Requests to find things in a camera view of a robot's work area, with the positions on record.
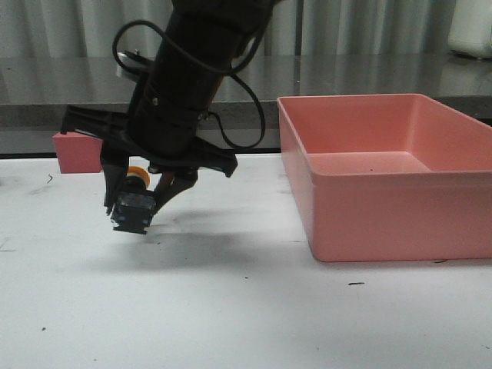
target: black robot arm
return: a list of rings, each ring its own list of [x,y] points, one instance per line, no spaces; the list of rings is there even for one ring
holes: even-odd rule
[[[165,32],[148,21],[131,22],[118,32],[113,55],[136,81],[127,113],[69,106],[61,127],[61,133],[103,140],[105,207],[115,230],[145,234],[159,209],[194,185],[200,167],[232,175],[235,155],[198,138],[198,122],[208,116],[222,78],[235,77],[254,56],[277,2],[173,0]],[[154,61],[118,53],[119,38],[136,25],[147,25],[163,38]],[[232,67],[251,39],[246,56]],[[130,156],[148,159],[148,171],[161,174],[153,191],[145,174],[129,171]]]

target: pink foam block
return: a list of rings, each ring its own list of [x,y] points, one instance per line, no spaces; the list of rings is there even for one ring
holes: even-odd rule
[[[101,171],[99,155],[102,140],[68,132],[53,136],[61,173],[98,173]]]
[[[492,128],[423,95],[279,98],[321,261],[492,258]]]

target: white table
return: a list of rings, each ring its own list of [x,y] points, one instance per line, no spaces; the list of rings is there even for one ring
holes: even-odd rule
[[[492,368],[492,261],[319,263],[279,155],[200,171],[147,236],[58,173],[0,161],[1,368]]]

